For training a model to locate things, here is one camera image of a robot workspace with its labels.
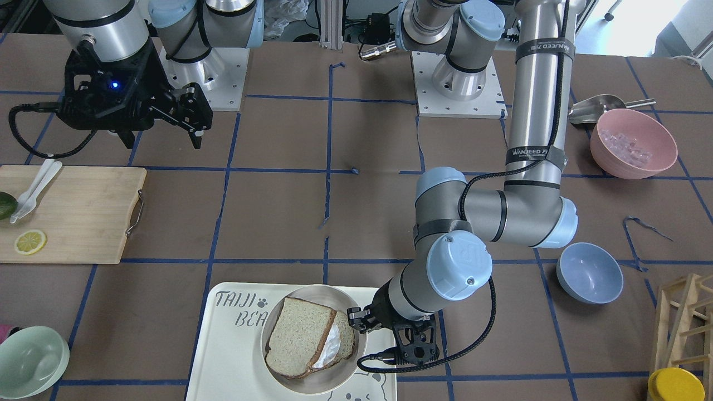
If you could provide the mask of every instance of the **metal scoop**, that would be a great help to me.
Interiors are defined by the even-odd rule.
[[[656,99],[640,101],[624,101],[614,95],[597,95],[587,100],[578,101],[572,105],[569,119],[572,124],[597,123],[599,117],[615,108],[634,108],[656,104]]]

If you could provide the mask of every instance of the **lemon slice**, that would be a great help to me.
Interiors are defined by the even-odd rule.
[[[26,231],[15,240],[15,252],[20,255],[32,255],[42,249],[46,243],[47,235],[42,231]]]

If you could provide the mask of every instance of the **bowl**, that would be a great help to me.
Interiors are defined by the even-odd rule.
[[[634,146],[620,146],[622,141]],[[590,150],[601,168],[628,180],[658,174],[673,166],[678,158],[678,147],[671,133],[655,119],[628,108],[607,111],[599,118]]]
[[[359,306],[357,302],[344,291],[321,284],[299,288],[287,294],[287,297],[308,300],[336,310],[341,310],[342,312],[346,312],[349,308]],[[275,328],[275,323],[277,322],[280,311],[282,311],[283,303],[284,298],[272,309],[272,312],[270,312],[265,321],[265,326],[262,328],[260,346],[262,348],[263,362],[267,355],[267,341],[270,339],[272,330]],[[293,392],[307,395],[324,394],[343,385],[354,372],[357,371],[357,359],[364,355],[366,349],[366,334],[361,334],[356,330],[354,331],[354,347],[355,351],[349,359],[342,360],[328,369],[314,372],[302,379],[287,379],[269,369],[267,363],[263,365],[279,384]]]
[[[576,300],[590,304],[610,303],[624,288],[619,263],[602,248],[573,243],[557,261],[557,279]]]
[[[0,344],[0,398],[17,400],[52,387],[69,363],[67,342],[51,328],[33,326]]]

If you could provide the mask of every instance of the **white mounting plate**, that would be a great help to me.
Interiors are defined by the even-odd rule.
[[[221,78],[222,82],[225,82],[224,85],[217,86],[210,91],[204,89],[203,93],[213,111],[240,111],[250,50],[240,47],[221,47],[214,48],[213,51],[217,51],[227,64],[231,79]],[[160,58],[161,62],[164,63],[166,60],[166,50],[164,48],[161,49]]]
[[[419,115],[425,117],[500,118],[508,116],[503,91],[493,59],[486,67],[486,84],[483,93],[471,101],[457,101],[441,95],[431,79],[442,54],[412,51],[416,95],[419,100]]]

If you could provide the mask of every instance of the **white plastic utensil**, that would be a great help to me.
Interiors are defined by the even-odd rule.
[[[32,193],[35,191],[35,188],[37,188],[37,184],[40,183],[40,180],[42,180],[42,177],[47,174],[47,170],[49,170],[50,166],[55,162],[54,159],[51,158],[46,158],[44,163],[42,163],[42,166],[40,167],[40,170],[37,172],[37,175],[35,176],[35,179],[32,180],[32,184],[30,185],[30,188],[28,188],[27,191],[23,192],[22,195],[17,198],[17,210],[22,209],[22,206],[27,202],[27,198],[32,195]]]
[[[34,210],[34,208],[37,206],[37,197],[42,192],[44,187],[46,187],[47,184],[52,181],[52,178],[57,175],[60,168],[62,168],[62,162],[54,161],[53,163],[50,163],[47,172],[41,178],[39,184],[34,189],[34,191],[32,191],[32,194],[29,196],[29,198],[27,198],[25,203],[23,203],[22,206],[10,216],[10,224],[14,224],[17,220],[25,217],[28,213]]]

